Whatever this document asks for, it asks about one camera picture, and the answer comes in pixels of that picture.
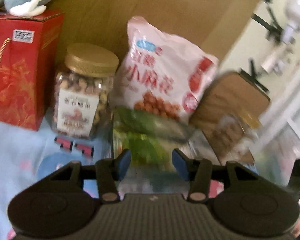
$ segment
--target jar lid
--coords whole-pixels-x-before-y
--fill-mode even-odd
[[[65,65],[84,76],[107,77],[113,75],[119,64],[111,51],[90,43],[74,43],[67,47]]]

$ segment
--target jar label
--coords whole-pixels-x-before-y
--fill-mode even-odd
[[[88,137],[98,103],[98,96],[60,89],[57,129],[70,136]]]

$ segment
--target ribbed black surface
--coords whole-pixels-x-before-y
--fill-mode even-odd
[[[14,240],[33,240],[17,236]],[[219,225],[205,205],[186,202],[179,194],[126,195],[103,206],[82,230],[58,240],[265,240],[237,235]],[[293,240],[284,235],[271,240]]]

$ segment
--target light bulb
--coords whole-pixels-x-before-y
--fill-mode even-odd
[[[281,40],[288,44],[294,33],[300,30],[300,0],[288,0],[285,6],[288,23],[282,33]]]

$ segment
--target transparent jar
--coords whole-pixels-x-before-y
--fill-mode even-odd
[[[75,43],[67,47],[65,65],[55,82],[54,131],[78,138],[91,138],[105,115],[113,88],[118,57],[99,46]]]

